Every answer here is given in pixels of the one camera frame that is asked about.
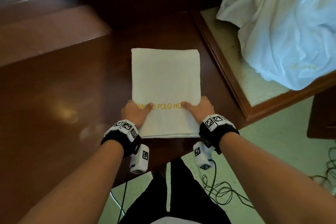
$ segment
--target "hand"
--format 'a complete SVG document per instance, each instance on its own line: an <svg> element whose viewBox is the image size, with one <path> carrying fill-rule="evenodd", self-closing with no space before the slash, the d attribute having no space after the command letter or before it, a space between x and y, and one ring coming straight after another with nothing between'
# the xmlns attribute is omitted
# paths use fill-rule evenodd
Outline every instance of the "hand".
<svg viewBox="0 0 336 224"><path fill-rule="evenodd" d="M128 100L126 106L121 110L121 119L133 122L136 128L140 129L152 108L153 103L149 103L144 109L140 109L133 100Z"/></svg>
<svg viewBox="0 0 336 224"><path fill-rule="evenodd" d="M202 97L198 105L192 105L191 103L183 101L181 102L181 106L191 113L199 125L206 116L215 114L215 110L207 97Z"/></svg>

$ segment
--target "black wristband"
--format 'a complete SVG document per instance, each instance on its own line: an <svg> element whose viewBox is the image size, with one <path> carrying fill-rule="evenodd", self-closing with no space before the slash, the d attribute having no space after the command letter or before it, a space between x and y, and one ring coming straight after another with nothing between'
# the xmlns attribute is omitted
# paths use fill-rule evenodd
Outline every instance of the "black wristband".
<svg viewBox="0 0 336 224"><path fill-rule="evenodd" d="M141 137L135 125L128 120L118 121L106 133L100 145L108 140L115 140L124 148L124 157L136 154L141 145Z"/></svg>
<svg viewBox="0 0 336 224"><path fill-rule="evenodd" d="M206 147L215 147L218 154L221 154L219 142L221 138L229 132L239 135L235 126L223 116L214 114L207 116L199 126L199 136L203 139Z"/></svg>

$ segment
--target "folded white towel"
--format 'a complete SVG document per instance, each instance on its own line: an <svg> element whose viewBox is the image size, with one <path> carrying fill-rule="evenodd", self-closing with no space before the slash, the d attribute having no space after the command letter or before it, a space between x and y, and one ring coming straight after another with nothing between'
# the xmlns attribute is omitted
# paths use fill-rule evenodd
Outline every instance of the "folded white towel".
<svg viewBox="0 0 336 224"><path fill-rule="evenodd" d="M197 50L132 49L132 99L141 108L154 103L139 130L142 138L199 137L199 126L181 102L201 100Z"/></svg>

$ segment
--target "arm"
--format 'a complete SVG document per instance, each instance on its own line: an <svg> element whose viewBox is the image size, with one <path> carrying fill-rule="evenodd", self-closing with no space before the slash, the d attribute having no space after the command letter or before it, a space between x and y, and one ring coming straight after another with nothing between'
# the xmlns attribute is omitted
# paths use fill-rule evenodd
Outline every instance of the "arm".
<svg viewBox="0 0 336 224"><path fill-rule="evenodd" d="M198 124L215 114L206 97L198 106L182 102ZM250 143L226 133L221 152L258 214L266 223L334 223L336 200L305 174Z"/></svg>
<svg viewBox="0 0 336 224"><path fill-rule="evenodd" d="M140 109L129 101L122 109L122 119L140 128L152 104ZM35 205L19 224L97 223L112 188L124 149L108 140L86 162L66 177Z"/></svg>

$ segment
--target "black pants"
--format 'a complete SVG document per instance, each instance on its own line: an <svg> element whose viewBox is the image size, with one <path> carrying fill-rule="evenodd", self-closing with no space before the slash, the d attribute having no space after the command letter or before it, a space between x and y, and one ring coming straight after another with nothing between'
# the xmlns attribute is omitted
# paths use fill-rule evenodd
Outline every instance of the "black pants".
<svg viewBox="0 0 336 224"><path fill-rule="evenodd" d="M120 224L149 224L171 216L202 224L231 223L225 211L215 204L194 179L182 159L171 162L170 212L166 211L167 184L160 173L154 175L148 188L127 210Z"/></svg>

